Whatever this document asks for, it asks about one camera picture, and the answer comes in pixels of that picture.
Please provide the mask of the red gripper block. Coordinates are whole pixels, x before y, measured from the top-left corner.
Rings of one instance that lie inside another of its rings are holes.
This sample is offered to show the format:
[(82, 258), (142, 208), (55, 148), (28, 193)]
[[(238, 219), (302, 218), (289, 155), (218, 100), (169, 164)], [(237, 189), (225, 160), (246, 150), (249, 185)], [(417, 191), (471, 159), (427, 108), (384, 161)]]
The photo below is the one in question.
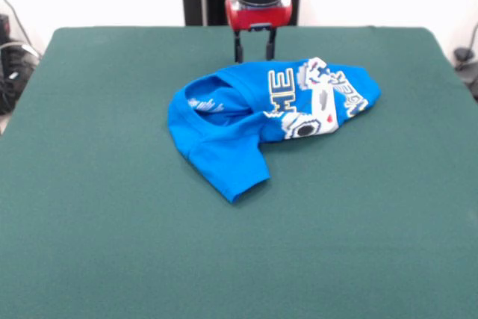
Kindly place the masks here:
[(228, 24), (234, 31), (235, 63), (243, 62), (240, 31), (260, 27), (270, 28), (266, 59), (274, 59), (277, 28), (289, 23), (293, 9), (292, 0), (279, 0), (265, 7), (247, 5), (240, 0), (225, 0), (225, 9)]

